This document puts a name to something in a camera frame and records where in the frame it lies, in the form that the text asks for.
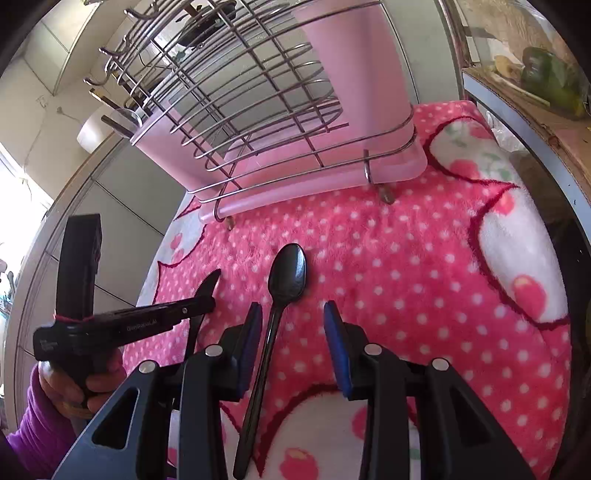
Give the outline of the left hand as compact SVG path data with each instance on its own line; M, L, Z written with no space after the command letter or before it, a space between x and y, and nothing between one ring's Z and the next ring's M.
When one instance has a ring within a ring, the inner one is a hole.
M126 379L119 349L110 354L102 371L86 378L88 394L85 394L60 367L51 362L39 362L37 370L43 392L58 412L68 419L90 419Z

